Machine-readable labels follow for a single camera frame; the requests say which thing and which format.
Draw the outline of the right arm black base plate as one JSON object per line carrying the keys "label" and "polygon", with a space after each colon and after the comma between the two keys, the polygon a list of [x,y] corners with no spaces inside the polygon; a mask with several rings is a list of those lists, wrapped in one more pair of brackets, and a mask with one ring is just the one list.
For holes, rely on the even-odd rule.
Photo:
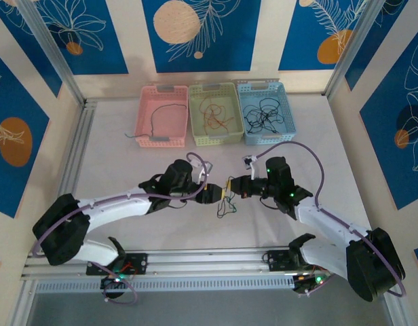
{"label": "right arm black base plate", "polygon": [[324,268],[307,263],[300,252],[291,250],[270,250],[265,253],[263,261],[269,266],[270,272],[286,271],[325,271]]}

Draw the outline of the blue floral wall panel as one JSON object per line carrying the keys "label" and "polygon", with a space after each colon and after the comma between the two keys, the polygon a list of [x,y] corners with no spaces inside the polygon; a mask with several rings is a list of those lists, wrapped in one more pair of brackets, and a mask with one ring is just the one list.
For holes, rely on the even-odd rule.
{"label": "blue floral wall panel", "polygon": [[127,74],[106,0],[35,0],[74,75]]}
{"label": "blue floral wall panel", "polygon": [[261,0],[142,0],[157,73],[249,71]]}
{"label": "blue floral wall panel", "polygon": [[373,71],[382,76],[418,31],[418,0],[383,0],[344,78],[350,91]]}
{"label": "blue floral wall panel", "polygon": [[65,91],[41,45],[24,21],[15,0],[0,0],[0,61],[29,92],[48,92],[60,100]]}
{"label": "blue floral wall panel", "polygon": [[418,33],[360,110],[397,209],[418,199]]}
{"label": "blue floral wall panel", "polygon": [[0,212],[15,218],[49,117],[0,58]]}
{"label": "blue floral wall panel", "polygon": [[297,0],[280,71],[334,69],[369,0]]}

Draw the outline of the pink perforated plastic basket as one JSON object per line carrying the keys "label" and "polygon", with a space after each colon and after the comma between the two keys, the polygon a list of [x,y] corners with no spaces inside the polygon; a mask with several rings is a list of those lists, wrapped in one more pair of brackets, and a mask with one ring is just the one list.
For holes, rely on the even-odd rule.
{"label": "pink perforated plastic basket", "polygon": [[140,147],[184,147],[188,118],[187,86],[145,86],[132,138]]}

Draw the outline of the light blue perforated plastic basket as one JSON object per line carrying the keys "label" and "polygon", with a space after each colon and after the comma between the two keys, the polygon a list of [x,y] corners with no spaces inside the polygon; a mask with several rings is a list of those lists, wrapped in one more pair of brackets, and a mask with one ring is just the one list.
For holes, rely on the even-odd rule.
{"label": "light blue perforated plastic basket", "polygon": [[297,133],[290,103],[279,81],[237,85],[247,145],[274,145],[291,141]]}

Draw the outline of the controller board with green LED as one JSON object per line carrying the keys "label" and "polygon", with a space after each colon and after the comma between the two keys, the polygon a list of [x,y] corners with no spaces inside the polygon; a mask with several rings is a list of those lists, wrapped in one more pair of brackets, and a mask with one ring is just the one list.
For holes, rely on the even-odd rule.
{"label": "controller board with green LED", "polygon": [[119,272],[118,276],[113,276],[111,273],[103,272],[100,280],[100,289],[128,289],[129,286],[126,282],[129,281],[129,278],[129,272]]}
{"label": "controller board with green LED", "polygon": [[323,285],[328,277],[323,274],[308,274],[305,276],[294,276],[293,291],[299,295],[308,295]]}

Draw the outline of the pale green perforated plastic basket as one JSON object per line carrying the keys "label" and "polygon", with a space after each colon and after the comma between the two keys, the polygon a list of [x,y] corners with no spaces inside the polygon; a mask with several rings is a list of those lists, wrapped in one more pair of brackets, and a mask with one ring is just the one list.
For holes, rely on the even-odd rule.
{"label": "pale green perforated plastic basket", "polygon": [[235,84],[189,86],[189,114],[197,146],[238,143],[244,123]]}

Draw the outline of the long aluminium base rail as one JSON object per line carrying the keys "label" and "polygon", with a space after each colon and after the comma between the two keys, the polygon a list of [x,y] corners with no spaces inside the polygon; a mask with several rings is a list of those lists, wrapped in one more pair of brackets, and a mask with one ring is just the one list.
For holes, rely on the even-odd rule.
{"label": "long aluminium base rail", "polygon": [[[136,251],[136,254],[147,255],[146,260],[137,266],[136,278],[268,275],[267,252],[287,250],[288,247],[261,247]],[[21,279],[100,278],[106,275],[88,262],[71,260],[60,266],[51,266],[45,258],[29,257]]]}

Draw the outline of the aluminium frame post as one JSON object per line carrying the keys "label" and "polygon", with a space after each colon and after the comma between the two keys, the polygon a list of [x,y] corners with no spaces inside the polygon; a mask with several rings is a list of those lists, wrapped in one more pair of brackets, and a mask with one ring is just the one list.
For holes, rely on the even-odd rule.
{"label": "aluminium frame post", "polygon": [[342,52],[338,63],[332,72],[332,75],[321,95],[329,98],[337,89],[337,86],[344,80],[344,76],[352,64],[358,50],[364,42],[365,37],[374,24],[375,18],[378,16],[385,0],[368,0],[363,13]]}
{"label": "aluminium frame post", "polygon": [[24,21],[30,28],[37,43],[47,56],[63,84],[67,87],[80,107],[84,107],[86,100],[73,77],[70,67],[64,59],[62,52],[35,7],[35,4],[31,0],[15,0],[15,3],[18,11],[24,18]]}

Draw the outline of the aluminium side rail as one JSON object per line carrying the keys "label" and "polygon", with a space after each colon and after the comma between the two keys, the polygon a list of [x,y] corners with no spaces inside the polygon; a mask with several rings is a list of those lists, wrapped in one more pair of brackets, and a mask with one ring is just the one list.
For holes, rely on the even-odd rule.
{"label": "aluminium side rail", "polygon": [[90,218],[82,213],[83,204],[73,196],[78,184],[95,108],[96,103],[89,103],[79,116],[58,189],[59,197],[54,203],[58,206],[63,204],[63,209],[67,212],[59,214],[60,225],[47,237],[47,241],[52,246],[48,259],[54,266],[72,259],[77,254],[90,225]]}

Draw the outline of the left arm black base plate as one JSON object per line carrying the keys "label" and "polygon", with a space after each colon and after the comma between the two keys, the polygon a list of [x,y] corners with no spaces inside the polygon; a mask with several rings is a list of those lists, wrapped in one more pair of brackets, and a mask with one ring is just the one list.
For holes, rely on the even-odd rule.
{"label": "left arm black base plate", "polygon": [[[106,268],[119,276],[142,275],[146,273],[147,258],[146,253],[126,253],[123,258],[117,258]],[[90,264],[87,265],[85,274],[88,276],[106,276],[110,272]]]}

